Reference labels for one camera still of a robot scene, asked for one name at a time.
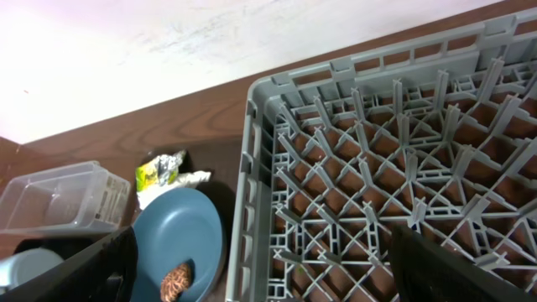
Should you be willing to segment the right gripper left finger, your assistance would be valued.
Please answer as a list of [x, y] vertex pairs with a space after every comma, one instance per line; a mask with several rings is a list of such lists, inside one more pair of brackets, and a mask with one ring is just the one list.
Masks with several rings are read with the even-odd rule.
[[129, 302], [137, 276], [134, 230], [123, 227], [40, 276], [10, 289], [2, 301]]

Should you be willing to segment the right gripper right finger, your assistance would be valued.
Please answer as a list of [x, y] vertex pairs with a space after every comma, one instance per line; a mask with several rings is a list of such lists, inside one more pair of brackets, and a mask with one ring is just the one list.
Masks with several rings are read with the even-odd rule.
[[406, 226], [391, 229], [388, 260], [402, 302], [536, 302]]

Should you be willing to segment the brown morel mushroom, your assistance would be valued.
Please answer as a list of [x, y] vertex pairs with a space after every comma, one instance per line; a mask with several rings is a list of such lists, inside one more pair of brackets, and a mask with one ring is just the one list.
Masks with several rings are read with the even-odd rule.
[[174, 302], [192, 285], [192, 271], [188, 263], [182, 263], [169, 271], [160, 285], [163, 302]]

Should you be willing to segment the large blue plate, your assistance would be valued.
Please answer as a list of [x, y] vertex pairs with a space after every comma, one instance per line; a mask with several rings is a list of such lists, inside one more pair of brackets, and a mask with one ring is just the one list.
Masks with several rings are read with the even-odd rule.
[[179, 188], [152, 201], [133, 223], [138, 245], [132, 301], [160, 301], [164, 277], [182, 263], [192, 285], [179, 301], [202, 301], [216, 286], [227, 255], [227, 239], [212, 201], [195, 189]]

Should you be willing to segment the light blue rice bowl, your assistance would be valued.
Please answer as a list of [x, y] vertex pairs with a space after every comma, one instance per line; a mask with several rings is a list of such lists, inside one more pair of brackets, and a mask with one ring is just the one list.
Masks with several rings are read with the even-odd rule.
[[1, 294], [14, 289], [29, 280], [64, 262], [57, 253], [35, 248], [16, 253], [1, 260]]

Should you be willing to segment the grey dishwasher rack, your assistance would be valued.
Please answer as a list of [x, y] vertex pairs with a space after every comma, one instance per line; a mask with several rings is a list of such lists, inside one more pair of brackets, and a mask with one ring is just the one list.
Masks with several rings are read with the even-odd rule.
[[228, 301], [396, 301], [406, 225], [536, 292], [534, 9], [248, 90]]

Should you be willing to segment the black plastic tray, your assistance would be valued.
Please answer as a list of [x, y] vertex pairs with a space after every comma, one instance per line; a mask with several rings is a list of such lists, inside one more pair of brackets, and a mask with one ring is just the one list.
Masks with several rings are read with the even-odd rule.
[[22, 240], [13, 253], [17, 254], [30, 249], [44, 248], [58, 254], [63, 259], [67, 259], [89, 247], [94, 242], [89, 237], [30, 238]]

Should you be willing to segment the clear plastic bin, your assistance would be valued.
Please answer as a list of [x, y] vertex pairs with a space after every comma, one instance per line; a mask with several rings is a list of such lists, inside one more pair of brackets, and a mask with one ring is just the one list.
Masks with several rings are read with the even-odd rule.
[[1, 196], [1, 232], [74, 236], [119, 228], [129, 181], [88, 161], [18, 176]]

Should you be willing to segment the yellow-green snack wrapper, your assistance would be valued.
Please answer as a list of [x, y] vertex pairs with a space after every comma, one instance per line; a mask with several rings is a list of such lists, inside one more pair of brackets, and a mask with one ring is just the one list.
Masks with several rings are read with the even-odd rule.
[[151, 160], [135, 169], [137, 192], [144, 191], [153, 185], [159, 184], [159, 164]]

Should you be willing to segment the white paper napkin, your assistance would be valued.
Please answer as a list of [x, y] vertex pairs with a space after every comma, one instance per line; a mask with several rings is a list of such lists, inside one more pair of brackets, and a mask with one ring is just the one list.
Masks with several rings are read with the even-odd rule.
[[177, 188], [195, 188], [201, 183], [208, 182], [211, 172], [196, 171], [178, 174], [170, 183], [160, 185], [157, 180], [137, 180], [137, 197], [139, 208], [143, 211], [152, 201], [163, 193]]

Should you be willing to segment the crumpled aluminium foil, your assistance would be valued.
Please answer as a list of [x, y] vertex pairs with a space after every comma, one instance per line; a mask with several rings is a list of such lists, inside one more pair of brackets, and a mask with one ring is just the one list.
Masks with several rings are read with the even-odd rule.
[[174, 154], [161, 154], [155, 158], [160, 186], [169, 185], [175, 181], [179, 174], [179, 167], [183, 164], [186, 155], [185, 150], [180, 150]]

